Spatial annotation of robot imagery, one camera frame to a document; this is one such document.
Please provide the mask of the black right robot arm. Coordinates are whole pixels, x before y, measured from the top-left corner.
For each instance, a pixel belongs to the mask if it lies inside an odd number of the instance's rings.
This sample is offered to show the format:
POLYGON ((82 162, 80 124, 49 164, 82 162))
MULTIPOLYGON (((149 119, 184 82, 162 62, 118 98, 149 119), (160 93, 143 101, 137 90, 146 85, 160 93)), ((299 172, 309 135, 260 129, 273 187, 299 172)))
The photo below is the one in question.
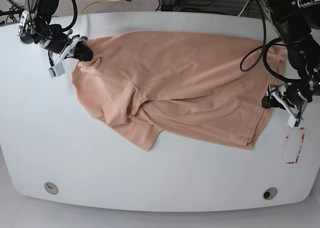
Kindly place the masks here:
POLYGON ((73 18, 71 23, 62 27, 60 24, 51 23, 60 0, 25 0, 24 10, 20 16, 17 36, 25 44, 38 44, 48 51, 48 59, 53 64, 53 54, 62 54, 67 46, 79 38, 75 47, 67 52, 66 58, 77 59, 88 62, 93 58, 93 52, 85 44, 88 40, 84 36, 75 35, 72 38, 72 28, 78 18, 78 7, 76 0, 71 0, 73 18))

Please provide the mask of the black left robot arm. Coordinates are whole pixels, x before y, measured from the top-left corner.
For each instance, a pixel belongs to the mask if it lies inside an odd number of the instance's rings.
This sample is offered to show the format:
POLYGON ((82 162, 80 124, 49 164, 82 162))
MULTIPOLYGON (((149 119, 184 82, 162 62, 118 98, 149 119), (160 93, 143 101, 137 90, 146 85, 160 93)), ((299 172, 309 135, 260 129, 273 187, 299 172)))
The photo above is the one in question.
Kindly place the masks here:
POLYGON ((320 45, 313 38, 311 26, 320 25, 320 0, 255 0, 261 14, 262 27, 268 20, 278 34, 270 42, 263 41, 258 47, 258 61, 263 61, 266 70, 282 81, 286 90, 279 92, 279 86, 269 86, 262 106, 265 109, 281 108, 291 113, 297 109, 300 119, 306 105, 313 96, 320 94, 320 45), (267 61, 272 46, 284 46, 288 60, 299 78, 287 78, 274 71, 267 61))

